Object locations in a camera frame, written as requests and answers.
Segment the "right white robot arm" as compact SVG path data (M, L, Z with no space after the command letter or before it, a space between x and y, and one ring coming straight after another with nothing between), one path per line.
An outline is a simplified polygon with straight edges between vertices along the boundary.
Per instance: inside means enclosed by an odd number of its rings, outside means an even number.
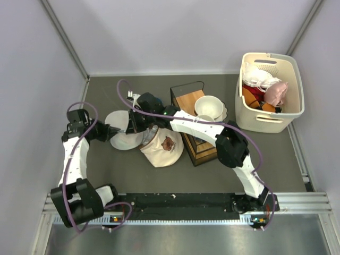
M244 194L236 195L232 202L238 213L264 209L267 199L275 198L252 164L248 148L251 139L236 123L204 121L173 105L164 106L148 92L139 95L129 91L124 103L130 108L127 133L140 133L156 125L159 128L192 135L213 145L217 150L218 160L233 169L243 185Z

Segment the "white mesh laundry bag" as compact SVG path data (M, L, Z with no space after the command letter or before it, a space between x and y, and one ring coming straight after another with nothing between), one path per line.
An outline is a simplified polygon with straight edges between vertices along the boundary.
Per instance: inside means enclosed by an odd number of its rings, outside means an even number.
M107 115L105 123L120 129L118 134L110 139L110 143L115 149L130 150L138 147L142 143L143 133L125 133L129 123L129 112L127 110L111 112Z

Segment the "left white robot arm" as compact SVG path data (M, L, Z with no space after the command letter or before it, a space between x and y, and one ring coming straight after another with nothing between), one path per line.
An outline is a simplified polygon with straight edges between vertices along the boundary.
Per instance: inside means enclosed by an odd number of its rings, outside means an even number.
M87 179L87 154L92 140L109 141L121 129L91 119L85 109L68 111L66 117L69 123L62 135L64 170L50 197L64 225L71 228L102 217L105 207L113 211L120 206L113 185L94 188Z

